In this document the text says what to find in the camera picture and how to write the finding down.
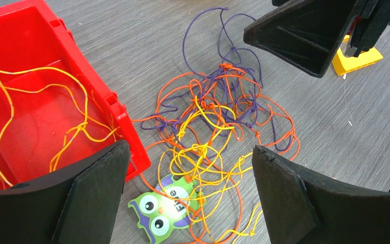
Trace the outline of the red plastic bin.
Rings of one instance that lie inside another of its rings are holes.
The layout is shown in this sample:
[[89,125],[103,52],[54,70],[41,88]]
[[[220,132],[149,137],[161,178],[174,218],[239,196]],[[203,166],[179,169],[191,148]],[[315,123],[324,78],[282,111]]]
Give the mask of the red plastic bin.
[[129,144],[130,180],[150,167],[127,114],[44,1],[0,7],[0,190]]

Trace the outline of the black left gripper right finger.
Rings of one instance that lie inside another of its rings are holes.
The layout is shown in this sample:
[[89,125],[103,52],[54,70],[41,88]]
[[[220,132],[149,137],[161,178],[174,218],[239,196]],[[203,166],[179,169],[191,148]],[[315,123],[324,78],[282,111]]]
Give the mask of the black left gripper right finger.
[[252,166],[271,243],[390,243],[390,189],[333,179],[260,145]]

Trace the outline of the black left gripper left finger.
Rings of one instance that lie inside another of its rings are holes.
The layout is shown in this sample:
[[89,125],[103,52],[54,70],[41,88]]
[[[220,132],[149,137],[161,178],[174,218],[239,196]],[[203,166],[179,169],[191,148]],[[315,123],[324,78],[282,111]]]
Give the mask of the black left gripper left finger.
[[0,243],[109,243],[129,157],[128,143],[119,140],[0,190]]

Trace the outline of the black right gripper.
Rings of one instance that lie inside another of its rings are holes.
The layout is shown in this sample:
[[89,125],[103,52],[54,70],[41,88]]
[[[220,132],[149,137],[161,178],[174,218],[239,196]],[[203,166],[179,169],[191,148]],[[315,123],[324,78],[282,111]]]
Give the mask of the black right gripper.
[[276,9],[245,30],[246,44],[321,78],[345,35],[347,57],[373,48],[390,25],[390,1],[272,1]]

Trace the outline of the yellow triangle stand right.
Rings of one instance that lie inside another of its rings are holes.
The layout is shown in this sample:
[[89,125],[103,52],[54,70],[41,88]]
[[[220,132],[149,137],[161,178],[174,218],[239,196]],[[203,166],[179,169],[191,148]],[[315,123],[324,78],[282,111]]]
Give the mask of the yellow triangle stand right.
[[345,75],[352,71],[370,66],[383,59],[382,54],[376,49],[371,48],[363,52],[358,57],[346,57],[341,48],[338,48],[332,59],[332,66],[338,76]]

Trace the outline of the green owl toy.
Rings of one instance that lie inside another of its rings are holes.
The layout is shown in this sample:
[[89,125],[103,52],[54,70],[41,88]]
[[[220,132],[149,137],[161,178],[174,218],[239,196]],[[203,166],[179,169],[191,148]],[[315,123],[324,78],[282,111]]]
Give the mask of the green owl toy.
[[194,220],[193,213],[201,215],[204,200],[197,200],[200,192],[194,190],[195,179],[185,175],[179,179],[169,174],[160,180],[152,192],[141,194],[127,204],[139,220],[137,226],[147,234],[150,243],[165,241],[175,229],[185,229]]

